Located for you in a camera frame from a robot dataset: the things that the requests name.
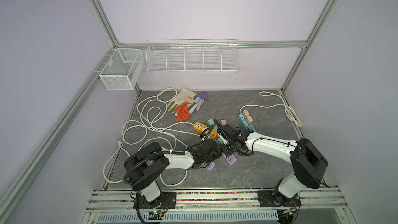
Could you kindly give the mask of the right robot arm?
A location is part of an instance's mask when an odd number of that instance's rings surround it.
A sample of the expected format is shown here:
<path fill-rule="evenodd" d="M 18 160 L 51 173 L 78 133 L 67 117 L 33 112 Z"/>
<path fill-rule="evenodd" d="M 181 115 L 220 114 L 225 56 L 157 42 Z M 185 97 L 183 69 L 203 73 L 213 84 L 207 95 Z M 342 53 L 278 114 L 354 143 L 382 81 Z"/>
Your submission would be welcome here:
<path fill-rule="evenodd" d="M 305 188 L 318 189 L 327 185 L 323 177 L 329 163 L 309 139 L 281 140 L 228 124 L 218 127 L 217 133 L 227 153 L 250 157 L 261 152 L 291 164 L 293 172 L 282 178 L 272 193 L 272 202 L 278 206 L 293 203 Z"/>

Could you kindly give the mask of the pink plug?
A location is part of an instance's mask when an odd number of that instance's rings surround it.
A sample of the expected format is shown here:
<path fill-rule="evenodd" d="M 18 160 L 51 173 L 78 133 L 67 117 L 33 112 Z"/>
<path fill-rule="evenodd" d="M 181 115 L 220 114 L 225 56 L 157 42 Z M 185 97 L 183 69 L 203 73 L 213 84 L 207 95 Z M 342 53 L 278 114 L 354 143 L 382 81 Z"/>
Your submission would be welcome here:
<path fill-rule="evenodd" d="M 251 117 L 251 116 L 248 116 L 248 117 L 246 118 L 246 122 L 247 122 L 247 124 L 252 124 L 252 123 L 253 123 L 252 117 Z"/>
<path fill-rule="evenodd" d="M 250 114 L 249 114 L 249 112 L 248 112 L 247 110 L 244 110 L 244 111 L 243 111 L 243 117 L 244 117 L 244 118 L 247 118 L 249 115 L 250 115 Z"/>

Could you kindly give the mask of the teal power strip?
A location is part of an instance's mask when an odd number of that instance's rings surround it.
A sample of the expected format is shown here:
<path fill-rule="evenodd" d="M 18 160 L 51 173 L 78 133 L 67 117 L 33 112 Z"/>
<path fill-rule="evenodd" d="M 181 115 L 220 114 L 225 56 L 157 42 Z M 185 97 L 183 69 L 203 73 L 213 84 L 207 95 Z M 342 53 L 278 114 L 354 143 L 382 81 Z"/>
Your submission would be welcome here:
<path fill-rule="evenodd" d="M 245 115 L 243 113 L 240 113 L 238 115 L 238 119 L 240 120 L 241 124 L 244 126 L 245 129 L 251 130 L 253 132 L 256 132 L 256 129 L 253 126 L 253 119 L 250 115 Z"/>

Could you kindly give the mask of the orange power strip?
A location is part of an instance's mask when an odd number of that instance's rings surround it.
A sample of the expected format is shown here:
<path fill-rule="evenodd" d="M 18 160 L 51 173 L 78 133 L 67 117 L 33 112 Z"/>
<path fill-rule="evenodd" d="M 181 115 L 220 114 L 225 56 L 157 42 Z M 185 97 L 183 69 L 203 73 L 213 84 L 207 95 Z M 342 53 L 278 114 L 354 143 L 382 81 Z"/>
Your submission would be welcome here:
<path fill-rule="evenodd" d="M 200 122 L 196 122 L 193 128 L 195 131 L 199 132 L 202 140 L 208 138 L 216 140 L 218 138 L 217 131 L 213 127 L 208 127 Z"/>

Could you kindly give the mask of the purple power strip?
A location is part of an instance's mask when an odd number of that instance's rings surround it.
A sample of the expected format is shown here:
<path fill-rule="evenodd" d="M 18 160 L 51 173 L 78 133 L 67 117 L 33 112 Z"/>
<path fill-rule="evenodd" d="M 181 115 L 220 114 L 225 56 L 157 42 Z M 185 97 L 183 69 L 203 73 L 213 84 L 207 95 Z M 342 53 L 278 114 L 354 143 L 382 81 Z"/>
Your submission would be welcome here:
<path fill-rule="evenodd" d="M 207 162 L 204 162 L 202 165 L 201 165 L 201 169 L 206 169 L 207 171 L 212 171 L 213 169 L 214 169 L 214 167 L 215 167 L 215 163 L 214 162 L 209 162 L 209 163 L 207 163 Z"/>
<path fill-rule="evenodd" d="M 233 165 L 237 162 L 237 158 L 234 155 L 227 156 L 226 154 L 223 153 L 222 156 L 229 165 Z"/>

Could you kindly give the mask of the pink plug adapter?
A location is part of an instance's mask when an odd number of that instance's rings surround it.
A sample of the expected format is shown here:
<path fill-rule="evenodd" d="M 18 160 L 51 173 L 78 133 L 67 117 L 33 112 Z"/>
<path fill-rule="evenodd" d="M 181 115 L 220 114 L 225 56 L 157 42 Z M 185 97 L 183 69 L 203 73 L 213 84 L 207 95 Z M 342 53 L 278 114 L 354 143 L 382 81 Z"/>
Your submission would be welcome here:
<path fill-rule="evenodd" d="M 222 119 L 219 121 L 219 123 L 221 124 L 221 126 L 225 126 L 227 124 L 227 121 L 225 119 Z"/>

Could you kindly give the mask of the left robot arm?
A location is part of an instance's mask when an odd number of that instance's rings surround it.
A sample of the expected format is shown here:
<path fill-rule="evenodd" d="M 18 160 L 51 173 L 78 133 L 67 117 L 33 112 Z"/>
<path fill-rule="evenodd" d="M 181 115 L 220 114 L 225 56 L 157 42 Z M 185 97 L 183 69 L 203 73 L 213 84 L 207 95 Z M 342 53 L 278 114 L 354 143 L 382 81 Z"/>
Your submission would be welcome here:
<path fill-rule="evenodd" d="M 159 207 L 170 196 L 162 193 L 156 179 L 168 169 L 204 169 L 223 154 L 222 148 L 212 139 L 189 146 L 184 151 L 166 149 L 158 142 L 149 144 L 124 162 L 124 184 L 137 193 L 136 203 L 148 209 Z"/>

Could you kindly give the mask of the green plug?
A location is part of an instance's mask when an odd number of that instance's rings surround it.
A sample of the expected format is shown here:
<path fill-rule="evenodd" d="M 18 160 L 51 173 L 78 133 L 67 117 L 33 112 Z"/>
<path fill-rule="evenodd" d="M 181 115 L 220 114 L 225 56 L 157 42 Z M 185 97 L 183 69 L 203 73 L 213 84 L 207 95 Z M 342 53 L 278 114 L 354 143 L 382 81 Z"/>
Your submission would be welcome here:
<path fill-rule="evenodd" d="M 216 124 L 215 124 L 215 120 L 214 120 L 214 119 L 208 119 L 208 120 L 206 121 L 206 125 L 209 126 L 209 127 L 215 126 L 215 125 L 216 125 Z"/>

